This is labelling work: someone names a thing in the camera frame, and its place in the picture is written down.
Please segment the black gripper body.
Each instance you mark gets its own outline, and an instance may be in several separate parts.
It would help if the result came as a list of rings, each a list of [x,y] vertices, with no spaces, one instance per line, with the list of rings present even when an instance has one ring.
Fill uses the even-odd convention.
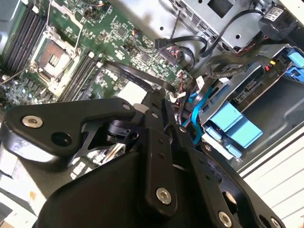
[[[210,228],[198,210],[189,173],[174,169],[178,208],[170,219],[152,219],[138,209],[139,154],[115,159],[56,190],[42,207],[38,228]]]

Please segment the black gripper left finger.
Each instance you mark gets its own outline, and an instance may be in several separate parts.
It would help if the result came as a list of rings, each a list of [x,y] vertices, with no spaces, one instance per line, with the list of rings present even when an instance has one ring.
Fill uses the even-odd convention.
[[[149,92],[144,111],[119,97],[19,106],[4,117],[3,146],[41,168],[61,171],[88,150],[124,143],[126,152],[118,158],[139,154],[139,211],[171,218],[178,203],[163,100]]]

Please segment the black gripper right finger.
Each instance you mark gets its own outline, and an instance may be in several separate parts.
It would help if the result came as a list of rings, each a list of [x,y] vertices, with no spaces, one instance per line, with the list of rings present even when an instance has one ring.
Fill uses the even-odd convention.
[[[177,124],[163,100],[165,131],[173,163],[185,169],[187,200],[206,228],[283,228],[282,220],[261,200],[211,145],[197,150],[189,132]]]

